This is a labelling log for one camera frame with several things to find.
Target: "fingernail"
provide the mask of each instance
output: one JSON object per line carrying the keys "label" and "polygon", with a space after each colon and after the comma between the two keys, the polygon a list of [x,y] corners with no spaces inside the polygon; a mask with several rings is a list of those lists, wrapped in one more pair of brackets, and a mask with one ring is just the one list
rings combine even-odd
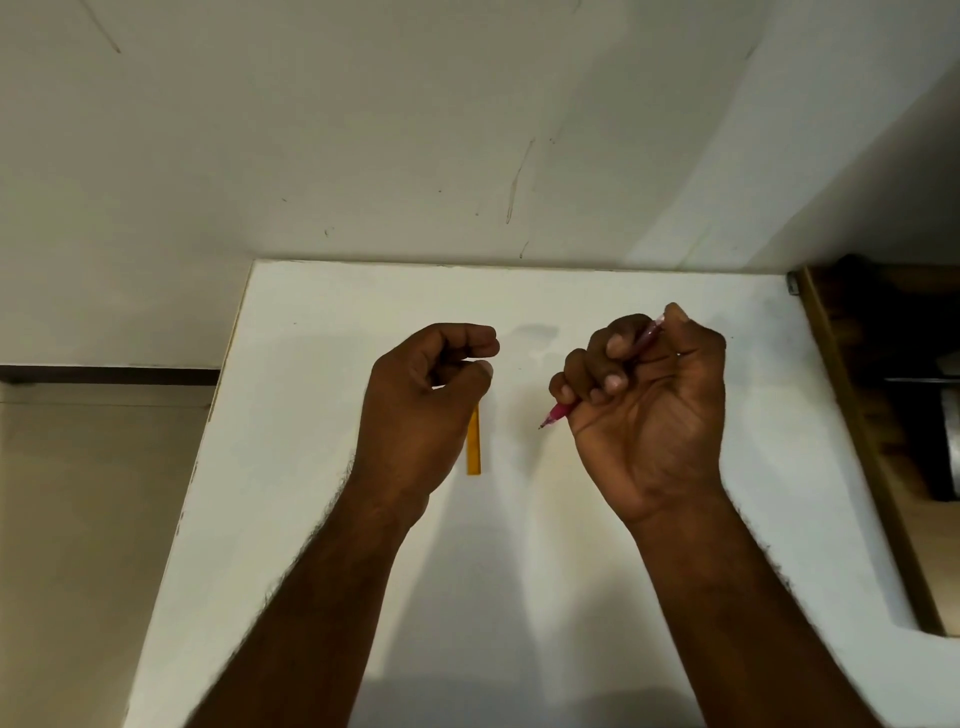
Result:
{"label": "fingernail", "polygon": [[678,319],[680,319],[680,320],[683,321],[683,322],[687,322],[687,321],[690,320],[690,317],[686,315],[686,311],[684,311],[682,308],[680,308],[680,304],[679,304],[679,303],[672,303],[672,304],[670,304],[670,305],[672,305],[674,308],[677,309],[677,318],[678,318]]}
{"label": "fingernail", "polygon": [[623,336],[621,336],[618,333],[615,333],[607,341],[607,353],[611,356],[616,356],[619,353],[623,353],[626,346],[627,346],[627,342],[624,341]]}
{"label": "fingernail", "polygon": [[607,394],[613,394],[623,385],[623,377],[620,375],[607,375],[603,380],[603,388]]}

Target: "beige wall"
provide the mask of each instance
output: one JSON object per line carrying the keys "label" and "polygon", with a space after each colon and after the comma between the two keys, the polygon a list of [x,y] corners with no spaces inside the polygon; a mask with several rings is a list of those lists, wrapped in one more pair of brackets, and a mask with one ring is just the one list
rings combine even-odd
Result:
{"label": "beige wall", "polygon": [[121,724],[211,395],[0,389],[0,725]]}
{"label": "beige wall", "polygon": [[258,255],[740,269],[960,58],[953,0],[0,10],[17,363],[218,366]]}

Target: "pen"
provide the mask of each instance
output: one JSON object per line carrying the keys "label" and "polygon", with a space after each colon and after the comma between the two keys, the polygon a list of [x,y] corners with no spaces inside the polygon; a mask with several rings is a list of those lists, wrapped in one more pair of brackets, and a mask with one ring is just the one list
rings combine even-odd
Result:
{"label": "pen", "polygon": [[[663,316],[661,314],[656,321],[651,321],[647,325],[647,328],[643,330],[643,333],[639,335],[639,338],[636,339],[636,343],[634,344],[633,351],[631,352],[630,356],[626,358],[626,361],[629,361],[630,359],[635,359],[638,356],[640,356],[644,351],[646,351],[647,347],[653,344],[654,340],[657,338],[657,334],[660,333],[660,330],[662,328],[663,328]],[[539,429],[543,429],[548,425],[552,425],[555,422],[559,422],[568,414],[570,414],[576,408],[576,406],[580,404],[580,402],[581,400],[579,397],[575,401],[571,402],[570,404],[557,402],[557,404],[554,405],[553,409],[550,410],[550,413],[546,416],[546,419],[540,424]]]}

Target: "white desk surface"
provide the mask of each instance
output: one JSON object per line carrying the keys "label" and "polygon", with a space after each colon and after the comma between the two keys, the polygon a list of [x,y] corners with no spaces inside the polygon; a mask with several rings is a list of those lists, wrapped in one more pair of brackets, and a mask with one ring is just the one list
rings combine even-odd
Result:
{"label": "white desk surface", "polygon": [[727,335],[726,486],[834,654],[896,726],[960,724],[960,643],[917,631],[800,300],[780,276],[260,262],[134,681],[181,725],[337,491],[372,362],[438,320],[497,328],[484,474],[461,460],[397,557],[356,726],[698,725],[643,565],[550,376],[676,300]]}

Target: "right hand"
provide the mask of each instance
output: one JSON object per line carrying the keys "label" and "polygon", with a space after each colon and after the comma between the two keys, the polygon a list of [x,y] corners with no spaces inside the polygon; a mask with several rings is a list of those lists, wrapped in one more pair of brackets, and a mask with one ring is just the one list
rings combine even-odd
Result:
{"label": "right hand", "polygon": [[657,341],[625,370],[649,324],[635,314],[595,331],[550,380],[558,402],[582,400],[567,417],[577,450],[628,526],[675,497],[722,488],[724,338],[671,303]]}

